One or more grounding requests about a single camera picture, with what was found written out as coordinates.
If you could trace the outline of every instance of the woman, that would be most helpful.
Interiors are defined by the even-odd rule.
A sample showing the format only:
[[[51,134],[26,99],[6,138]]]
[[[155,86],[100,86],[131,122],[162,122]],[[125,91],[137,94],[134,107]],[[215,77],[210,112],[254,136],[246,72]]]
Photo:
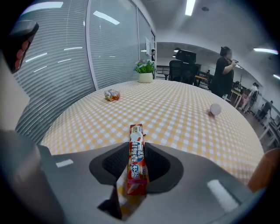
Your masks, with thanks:
[[[224,94],[230,94],[231,92],[233,68],[236,63],[231,61],[232,51],[228,47],[221,47],[220,56],[216,64],[211,91],[215,95],[223,97]]]

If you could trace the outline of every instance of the white pot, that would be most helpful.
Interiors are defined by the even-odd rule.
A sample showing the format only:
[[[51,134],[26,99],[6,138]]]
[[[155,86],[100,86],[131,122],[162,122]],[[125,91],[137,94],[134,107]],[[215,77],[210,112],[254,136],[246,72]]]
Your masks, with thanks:
[[[153,81],[152,73],[139,73],[138,82],[141,83],[151,83]]]

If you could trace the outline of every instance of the yellow and white tablecloth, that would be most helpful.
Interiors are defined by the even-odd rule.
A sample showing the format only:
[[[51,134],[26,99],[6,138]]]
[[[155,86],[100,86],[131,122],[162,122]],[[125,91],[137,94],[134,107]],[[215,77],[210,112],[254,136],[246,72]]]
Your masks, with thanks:
[[[118,101],[104,91],[120,91]],[[222,107],[208,115],[213,103]],[[225,100],[201,88],[166,80],[136,81],[93,92],[64,111],[41,144],[51,154],[97,149],[129,141],[130,124],[143,124],[145,142],[204,156],[247,184],[263,155],[247,120]]]

